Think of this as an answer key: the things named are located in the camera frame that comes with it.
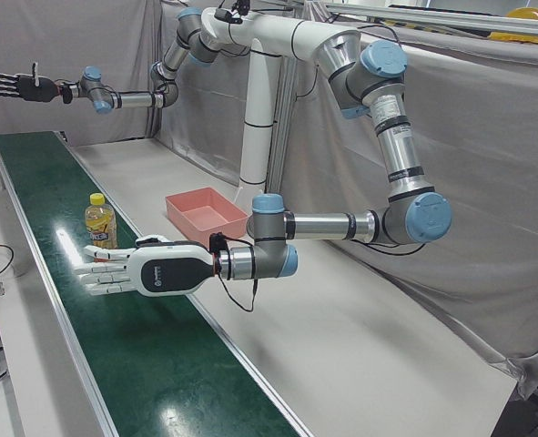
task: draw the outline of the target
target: gray curtain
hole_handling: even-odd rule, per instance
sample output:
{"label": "gray curtain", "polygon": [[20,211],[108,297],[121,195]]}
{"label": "gray curtain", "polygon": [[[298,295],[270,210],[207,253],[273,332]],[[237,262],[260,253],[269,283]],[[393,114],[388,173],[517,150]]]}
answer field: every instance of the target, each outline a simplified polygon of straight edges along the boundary
{"label": "gray curtain", "polygon": [[[205,9],[218,6],[218,2],[196,0],[189,5]],[[176,37],[176,17],[183,8],[177,3],[163,4],[161,39],[164,52]],[[157,138],[181,157],[237,185],[249,57],[245,47],[228,46],[226,49],[228,52],[218,55],[208,68],[197,66],[188,59],[184,62],[177,79],[178,101],[163,111]]]}
{"label": "gray curtain", "polygon": [[[406,109],[427,178],[452,204],[452,229],[409,257],[339,246],[518,379],[526,396],[538,382],[538,46],[407,29],[400,37],[419,48],[407,48]],[[313,78],[305,70],[300,95]],[[388,191],[371,122],[343,119],[320,79],[292,119],[288,208],[363,211],[384,205]]]}
{"label": "gray curtain", "polygon": [[[85,66],[101,68],[117,90],[145,90],[158,58],[158,0],[0,0],[0,71],[78,80]],[[87,99],[64,105],[0,98],[0,133],[64,130],[71,144],[143,137],[147,109],[98,116]]]}

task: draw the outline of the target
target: yellow hard hat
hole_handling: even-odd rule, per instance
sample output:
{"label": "yellow hard hat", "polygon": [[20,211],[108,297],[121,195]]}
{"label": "yellow hard hat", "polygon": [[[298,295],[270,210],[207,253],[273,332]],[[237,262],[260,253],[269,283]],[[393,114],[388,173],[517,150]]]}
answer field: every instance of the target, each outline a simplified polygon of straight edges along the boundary
{"label": "yellow hard hat", "polygon": [[[517,9],[513,9],[511,12],[507,13],[506,17],[538,20],[538,7],[518,7]],[[489,39],[538,44],[538,36],[506,34],[504,32],[491,32]]]}

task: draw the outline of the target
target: conveyor belt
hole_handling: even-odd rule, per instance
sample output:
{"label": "conveyor belt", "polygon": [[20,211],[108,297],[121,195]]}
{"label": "conveyor belt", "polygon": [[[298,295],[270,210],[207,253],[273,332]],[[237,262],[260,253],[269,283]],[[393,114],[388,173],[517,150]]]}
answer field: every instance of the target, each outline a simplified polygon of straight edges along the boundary
{"label": "conveyor belt", "polygon": [[[187,298],[85,292],[56,231],[80,252],[88,195],[100,188],[54,133],[0,135],[0,158],[119,435],[297,435]],[[118,215],[117,225],[119,247],[133,247]]]}

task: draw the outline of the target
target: juice bottle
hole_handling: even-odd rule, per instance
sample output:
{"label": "juice bottle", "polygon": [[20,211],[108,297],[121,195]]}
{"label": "juice bottle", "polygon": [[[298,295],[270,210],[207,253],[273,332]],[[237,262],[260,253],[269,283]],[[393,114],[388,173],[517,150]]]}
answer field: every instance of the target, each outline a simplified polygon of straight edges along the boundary
{"label": "juice bottle", "polygon": [[85,210],[85,223],[93,245],[103,249],[117,248],[115,210],[105,203],[102,193],[90,195],[90,206]]}

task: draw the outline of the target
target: plastic container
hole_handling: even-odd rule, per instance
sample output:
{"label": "plastic container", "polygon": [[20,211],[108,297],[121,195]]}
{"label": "plastic container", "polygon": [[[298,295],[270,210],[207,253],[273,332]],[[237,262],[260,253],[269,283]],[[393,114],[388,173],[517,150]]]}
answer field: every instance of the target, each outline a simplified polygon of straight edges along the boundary
{"label": "plastic container", "polygon": [[113,207],[105,203],[101,193],[90,195],[85,209],[85,223],[91,244],[103,249],[117,248],[117,217]]}
{"label": "plastic container", "polygon": [[208,247],[209,236],[222,232],[233,239],[246,232],[249,216],[214,188],[166,197],[167,217],[188,239]]}

